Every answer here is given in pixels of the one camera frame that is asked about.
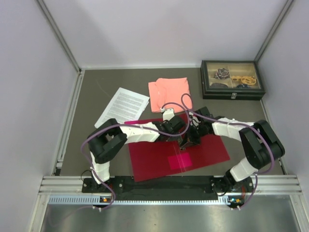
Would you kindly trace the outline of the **red plastic folder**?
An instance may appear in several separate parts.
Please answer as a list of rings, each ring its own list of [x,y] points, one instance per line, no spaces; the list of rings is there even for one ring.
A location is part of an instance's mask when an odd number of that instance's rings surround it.
[[[201,138],[201,144],[180,150],[173,142],[129,143],[128,149],[136,182],[180,174],[230,160],[222,139]]]

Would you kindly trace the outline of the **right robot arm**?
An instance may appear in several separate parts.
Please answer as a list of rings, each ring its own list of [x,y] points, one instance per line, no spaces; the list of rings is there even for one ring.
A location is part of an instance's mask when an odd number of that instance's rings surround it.
[[[242,143],[245,158],[224,175],[225,185],[230,191],[237,191],[243,180],[265,166],[273,168],[275,160],[285,155],[283,144],[265,120],[240,122],[223,116],[213,117],[207,107],[195,112],[189,110],[189,116],[195,120],[192,129],[198,138],[211,134]]]

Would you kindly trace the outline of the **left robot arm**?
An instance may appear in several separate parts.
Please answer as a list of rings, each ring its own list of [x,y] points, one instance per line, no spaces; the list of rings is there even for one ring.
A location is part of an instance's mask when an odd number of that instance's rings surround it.
[[[185,134],[186,122],[174,114],[172,108],[163,112],[162,121],[144,124],[119,124],[115,118],[108,119],[92,132],[82,144],[88,145],[91,157],[93,186],[98,191],[109,187],[110,161],[126,144],[139,142],[169,142]]]

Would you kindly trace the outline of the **white printed paper stack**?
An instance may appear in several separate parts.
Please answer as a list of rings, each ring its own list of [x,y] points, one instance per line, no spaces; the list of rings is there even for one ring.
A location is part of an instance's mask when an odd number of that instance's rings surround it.
[[[148,96],[120,87],[94,126],[97,129],[111,118],[115,118],[120,124],[127,121],[136,121],[146,109],[149,100]]]

